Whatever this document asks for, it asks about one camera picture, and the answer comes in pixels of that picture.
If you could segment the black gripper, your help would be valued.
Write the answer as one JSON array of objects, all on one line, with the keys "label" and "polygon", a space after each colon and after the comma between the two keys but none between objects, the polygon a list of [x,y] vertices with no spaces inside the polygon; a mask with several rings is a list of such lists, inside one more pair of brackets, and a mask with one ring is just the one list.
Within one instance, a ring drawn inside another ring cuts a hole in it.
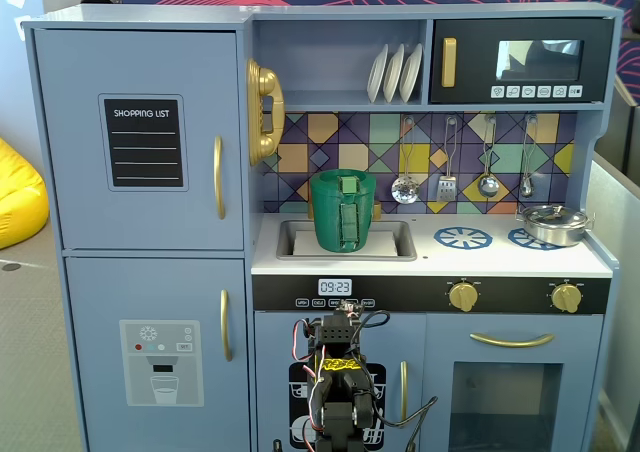
[{"label": "black gripper", "polygon": [[313,319],[309,325],[309,352],[312,360],[320,360],[322,350],[330,359],[362,358],[358,316],[330,314]]}]

